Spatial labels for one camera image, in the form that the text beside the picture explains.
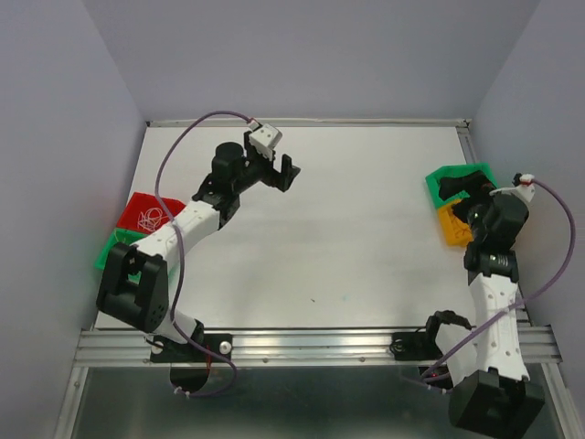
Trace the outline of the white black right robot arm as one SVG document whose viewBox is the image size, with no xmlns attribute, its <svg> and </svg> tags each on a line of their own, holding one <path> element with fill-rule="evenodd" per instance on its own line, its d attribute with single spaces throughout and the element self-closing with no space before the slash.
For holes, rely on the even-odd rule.
<svg viewBox="0 0 585 439">
<path fill-rule="evenodd" d="M 531 382 L 519 346 L 516 310 L 519 269 L 513 246 L 529 217 L 535 188 L 516 175 L 512 187 L 496 187 L 482 171 L 441 177 L 439 196 L 460 192 L 453 215 L 472 233 L 463 256 L 475 318 L 436 313 L 420 335 L 423 351 L 440 357 L 452 380 L 450 423 L 491 438 L 521 438 L 545 404 Z"/>
</svg>

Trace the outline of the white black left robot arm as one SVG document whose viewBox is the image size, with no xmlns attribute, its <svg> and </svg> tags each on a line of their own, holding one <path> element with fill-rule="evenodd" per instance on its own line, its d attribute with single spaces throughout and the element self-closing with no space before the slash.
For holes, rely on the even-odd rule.
<svg viewBox="0 0 585 439">
<path fill-rule="evenodd" d="M 100 312 L 145 334 L 172 340 L 184 360 L 203 349 L 201 322 L 177 309 L 172 274 L 184 276 L 186 254 L 221 230 L 240 206 L 240 195 L 261 182 L 287 191 L 299 175 L 288 155 L 274 167 L 282 133 L 269 124 L 252 124 L 241 144 L 220 144 L 211 171 L 186 206 L 166 224 L 132 244 L 116 243 L 108 252 L 96 299 Z"/>
</svg>

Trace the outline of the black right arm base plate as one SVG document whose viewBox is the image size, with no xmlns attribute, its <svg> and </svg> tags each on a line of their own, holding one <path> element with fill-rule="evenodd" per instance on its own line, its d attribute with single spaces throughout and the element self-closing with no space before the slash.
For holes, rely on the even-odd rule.
<svg viewBox="0 0 585 439">
<path fill-rule="evenodd" d="M 389 352 L 397 361 L 436 360 L 441 357 L 435 339 L 441 325 L 452 324 L 456 315 L 452 310 L 436 311 L 429 316 L 423 328 L 398 331 L 391 334 Z"/>
</svg>

